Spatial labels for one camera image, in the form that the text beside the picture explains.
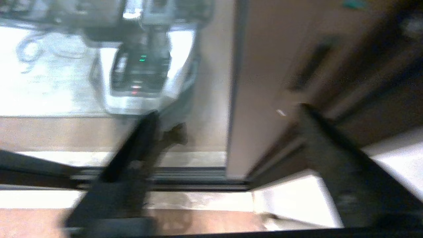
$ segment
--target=open cabinet door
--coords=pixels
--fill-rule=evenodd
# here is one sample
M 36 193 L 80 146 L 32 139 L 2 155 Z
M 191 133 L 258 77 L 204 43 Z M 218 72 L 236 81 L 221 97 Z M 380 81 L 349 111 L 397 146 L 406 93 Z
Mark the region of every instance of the open cabinet door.
M 310 168 L 300 103 L 357 148 L 423 125 L 419 1 L 240 2 L 228 178 L 258 188 Z

